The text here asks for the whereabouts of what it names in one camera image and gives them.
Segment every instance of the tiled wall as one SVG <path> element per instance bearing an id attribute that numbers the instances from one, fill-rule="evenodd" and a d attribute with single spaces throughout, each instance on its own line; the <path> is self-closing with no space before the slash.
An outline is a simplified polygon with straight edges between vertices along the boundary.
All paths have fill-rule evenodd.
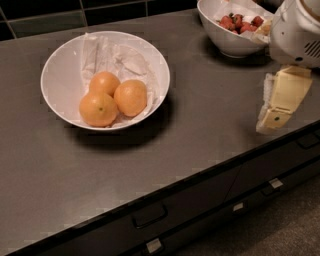
<path id="1" fill-rule="evenodd" d="M 196 8 L 197 0 L 0 0 L 0 41 Z"/>

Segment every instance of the orange fruit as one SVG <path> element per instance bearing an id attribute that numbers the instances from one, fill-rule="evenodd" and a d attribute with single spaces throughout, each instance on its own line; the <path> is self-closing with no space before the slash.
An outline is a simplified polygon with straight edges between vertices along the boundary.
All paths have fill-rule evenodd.
<path id="1" fill-rule="evenodd" d="M 107 93 L 111 97 L 120 84 L 118 77 L 111 72 L 101 71 L 96 73 L 89 84 L 89 91 Z"/>
<path id="2" fill-rule="evenodd" d="M 119 111 L 110 95 L 88 92 L 80 101 L 79 112 L 88 125 L 106 127 L 116 119 Z"/>
<path id="3" fill-rule="evenodd" d="M 147 106 L 147 88 L 140 80 L 121 83 L 114 93 L 114 100 L 124 115 L 134 117 Z"/>

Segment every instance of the countertop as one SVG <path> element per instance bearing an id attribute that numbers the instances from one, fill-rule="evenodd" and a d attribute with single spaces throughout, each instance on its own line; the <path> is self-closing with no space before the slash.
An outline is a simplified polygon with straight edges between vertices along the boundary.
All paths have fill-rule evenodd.
<path id="1" fill-rule="evenodd" d="M 50 111 L 40 90 L 53 51 L 85 32 L 103 30 L 148 40 L 171 73 L 162 106 L 141 124 L 111 134 L 67 124 Z M 312 88 L 288 125 L 274 135 L 257 134 L 265 74 L 280 66 L 264 53 L 245 59 L 221 55 L 195 9 L 4 41 L 0 56 L 0 255 L 320 118 L 315 70 Z"/>

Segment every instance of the bowl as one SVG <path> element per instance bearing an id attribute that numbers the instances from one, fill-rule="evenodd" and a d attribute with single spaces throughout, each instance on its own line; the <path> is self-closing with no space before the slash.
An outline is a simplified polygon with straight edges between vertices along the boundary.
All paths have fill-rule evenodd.
<path id="1" fill-rule="evenodd" d="M 92 127 L 87 125 L 79 113 L 79 103 L 88 88 L 83 79 L 83 48 L 86 36 L 107 38 L 114 45 L 124 46 L 129 50 L 139 53 L 157 81 L 157 94 L 152 108 L 138 119 L 126 120 L 123 124 L 110 127 Z M 170 83 L 168 64 L 163 55 L 149 42 L 132 34 L 117 31 L 102 31 L 84 34 L 60 46 L 46 61 L 41 74 L 42 95 L 51 108 L 61 119 L 66 122 L 95 131 L 115 131 L 137 124 L 154 111 L 164 101 Z"/>
<path id="2" fill-rule="evenodd" d="M 235 34 L 219 25 L 218 20 L 224 15 L 242 14 L 244 19 L 252 20 L 259 15 L 264 20 L 271 20 L 273 14 L 255 4 L 252 0 L 199 0 L 197 9 L 203 27 L 211 41 L 220 52 L 233 58 L 243 58 L 264 49 L 267 43 L 255 43 L 246 36 Z"/>

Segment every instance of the floor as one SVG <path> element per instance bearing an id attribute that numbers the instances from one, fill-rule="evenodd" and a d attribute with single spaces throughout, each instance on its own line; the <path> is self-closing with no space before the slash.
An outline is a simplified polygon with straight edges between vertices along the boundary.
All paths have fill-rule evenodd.
<path id="1" fill-rule="evenodd" d="M 201 237 L 174 256 L 320 255 L 320 177 Z"/>

